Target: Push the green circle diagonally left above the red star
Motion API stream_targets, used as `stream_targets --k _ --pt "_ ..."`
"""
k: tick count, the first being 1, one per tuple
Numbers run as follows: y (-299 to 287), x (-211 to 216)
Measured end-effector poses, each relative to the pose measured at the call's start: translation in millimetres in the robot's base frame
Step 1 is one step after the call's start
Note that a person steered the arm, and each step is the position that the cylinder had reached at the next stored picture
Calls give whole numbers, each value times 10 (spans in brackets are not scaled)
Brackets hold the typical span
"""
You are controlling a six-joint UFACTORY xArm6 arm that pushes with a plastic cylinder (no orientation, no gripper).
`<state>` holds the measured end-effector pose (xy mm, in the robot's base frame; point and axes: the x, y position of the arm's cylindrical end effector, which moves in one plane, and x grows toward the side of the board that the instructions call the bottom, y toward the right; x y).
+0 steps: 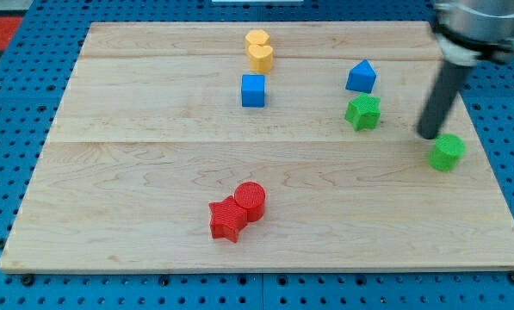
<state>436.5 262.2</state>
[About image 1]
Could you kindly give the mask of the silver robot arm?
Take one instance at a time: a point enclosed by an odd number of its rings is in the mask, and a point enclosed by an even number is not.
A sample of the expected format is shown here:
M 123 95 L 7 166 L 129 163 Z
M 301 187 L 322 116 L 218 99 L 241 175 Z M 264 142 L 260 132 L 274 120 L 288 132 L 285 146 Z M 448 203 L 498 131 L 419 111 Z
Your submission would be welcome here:
M 514 0 L 436 0 L 433 8 L 443 62 L 416 126 L 428 140 L 439 134 L 470 71 L 481 61 L 505 64 L 514 54 Z

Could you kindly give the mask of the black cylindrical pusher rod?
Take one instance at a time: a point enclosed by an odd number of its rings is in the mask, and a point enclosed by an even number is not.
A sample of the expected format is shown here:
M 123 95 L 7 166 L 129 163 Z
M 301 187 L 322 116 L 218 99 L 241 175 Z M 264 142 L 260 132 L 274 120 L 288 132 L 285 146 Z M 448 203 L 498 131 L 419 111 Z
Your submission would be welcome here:
M 442 62 L 424 108 L 418 117 L 416 133 L 421 138 L 433 140 L 437 137 L 457 93 L 465 84 L 471 70 L 470 66 L 456 65 L 447 60 Z

